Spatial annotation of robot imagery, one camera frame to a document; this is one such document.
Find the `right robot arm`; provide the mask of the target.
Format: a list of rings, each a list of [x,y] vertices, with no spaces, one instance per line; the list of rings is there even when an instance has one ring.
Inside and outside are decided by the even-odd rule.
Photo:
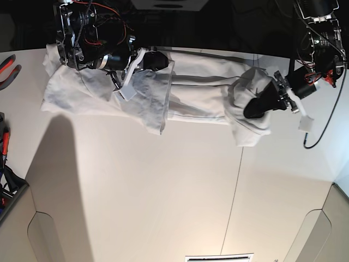
[[[69,68],[127,72],[140,54],[132,29],[110,1],[58,1],[53,11],[59,60]]]

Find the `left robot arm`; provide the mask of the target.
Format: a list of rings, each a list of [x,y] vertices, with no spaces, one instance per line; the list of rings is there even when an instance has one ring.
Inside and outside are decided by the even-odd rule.
[[[302,66],[288,75],[275,72],[274,79],[243,111],[247,119],[261,118],[271,110],[300,111],[300,101],[317,91],[320,79],[332,87],[345,71],[347,62],[342,33],[335,11],[338,1],[294,1],[294,11],[306,27],[308,45],[297,53]]]

